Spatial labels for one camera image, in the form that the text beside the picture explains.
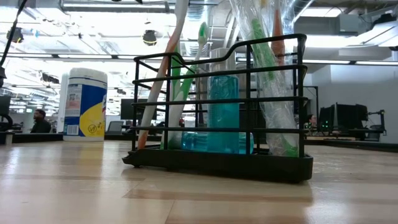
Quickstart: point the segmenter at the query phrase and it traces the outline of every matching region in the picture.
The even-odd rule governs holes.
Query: man
[[[51,131],[51,124],[45,119],[44,110],[37,109],[33,114],[35,125],[33,125],[30,133],[49,133]]]
[[[180,121],[178,122],[178,125],[179,125],[181,128],[184,128],[184,127],[185,127],[185,121],[184,121],[184,119],[180,118]]]

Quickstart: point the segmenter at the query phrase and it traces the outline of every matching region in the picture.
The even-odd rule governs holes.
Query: light wood surface
[[[0,146],[0,223],[398,223],[398,154],[306,146],[313,179],[290,185],[134,169],[130,147]]]

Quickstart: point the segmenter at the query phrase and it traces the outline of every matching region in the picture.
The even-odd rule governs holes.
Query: yellow label
[[[80,116],[80,130],[86,137],[103,137],[105,135],[102,103],[92,106]]]

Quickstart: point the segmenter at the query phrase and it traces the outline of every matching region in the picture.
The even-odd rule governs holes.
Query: black monitor
[[[362,120],[366,121],[368,109],[363,105],[337,105],[338,126],[345,129],[363,129]]]
[[[335,106],[331,105],[328,108],[321,108],[318,122],[318,127],[321,129],[333,129],[333,123],[335,122]]]
[[[147,99],[138,99],[138,103],[144,103]],[[122,99],[120,105],[120,119],[132,119],[134,113],[131,104],[134,103],[134,99]],[[145,106],[137,107],[137,119],[141,120],[144,115]],[[152,119],[156,120],[156,111]]]
[[[0,96],[0,114],[8,115],[10,110],[11,96]]]

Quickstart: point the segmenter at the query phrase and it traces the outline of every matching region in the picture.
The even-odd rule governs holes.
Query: black metal rack
[[[195,151],[183,151],[183,150],[171,150],[168,148],[167,141],[164,142],[164,149],[159,149],[157,146],[147,146],[145,149],[136,149],[136,132],[134,131],[132,139],[132,150],[129,151],[129,155],[123,158],[125,164],[131,164],[135,167],[139,166],[155,166],[155,167],[165,167],[169,169],[193,169],[205,172],[211,172],[223,175],[233,175],[235,177],[245,177],[245,178],[256,178],[256,179],[266,179],[266,180],[277,180],[277,181],[288,181],[288,182],[300,182],[303,180],[311,179],[312,177],[312,165],[313,158],[305,153],[304,151],[304,134],[303,130],[303,119],[299,119],[298,129],[268,129],[268,128],[198,128],[198,122],[195,122],[195,128],[175,128],[168,127],[169,123],[169,108],[170,105],[195,105],[196,118],[198,114],[198,105],[201,104],[212,104],[212,103],[244,103],[246,105],[246,114],[250,109],[251,103],[259,102],[275,102],[275,101],[296,101],[298,102],[298,113],[299,116],[303,115],[303,102],[306,100],[303,97],[303,77],[306,66],[302,64],[303,53],[305,49],[306,35],[303,34],[290,34],[283,35],[279,37],[270,37],[265,39],[248,40],[244,42],[239,42],[234,44],[229,52],[220,58],[212,58],[207,60],[199,61],[185,61],[182,56],[178,53],[163,53],[163,54],[153,54],[141,57],[136,57],[134,61],[136,62],[136,77],[132,82],[134,87],[134,107],[133,111],[133,129],[136,130],[154,130],[154,131],[164,131],[164,139],[167,139],[169,131],[207,131],[207,132],[245,132],[246,133],[246,154],[223,154],[214,152],[195,152]],[[298,46],[297,51],[290,53],[289,55],[296,56],[296,64],[284,65],[276,67],[262,67],[262,68],[251,68],[251,54],[252,45],[263,44],[273,41],[286,40],[286,39],[297,39]],[[181,66],[180,68],[187,67],[187,65],[199,65],[206,63],[222,62],[227,60],[234,50],[238,47],[246,47],[246,69],[243,70],[230,70],[222,72],[211,72],[211,73],[200,73],[194,75],[184,75],[184,76],[171,76],[172,60],[177,61]],[[277,57],[285,57],[286,55],[277,55]],[[167,69],[167,74],[162,78],[147,78],[139,79],[139,68],[144,66],[155,72],[158,68],[151,67],[146,64],[144,60],[152,58],[162,58],[168,57],[169,64]],[[298,89],[298,96],[284,96],[284,97],[269,97],[269,98],[251,98],[250,92],[250,81],[251,74],[256,72],[271,72],[278,70],[297,70],[298,80],[297,84],[294,82],[293,88]],[[237,75],[246,74],[246,98],[240,99],[228,99],[228,100],[191,100],[191,101],[170,101],[170,83],[171,80],[179,80],[186,78],[203,78],[212,77],[218,75]],[[166,94],[165,102],[146,102],[138,103],[138,86],[149,87],[144,85],[145,82],[157,82],[166,81],[167,88],[166,91],[161,93]],[[136,126],[136,108],[137,106],[165,106],[165,127],[137,127]],[[250,117],[246,116],[247,124],[250,122]],[[295,133],[298,134],[298,151],[299,157],[283,157],[283,156],[272,156],[268,153],[266,149],[259,149],[259,143],[257,143],[257,150],[255,154],[250,154],[250,133]]]

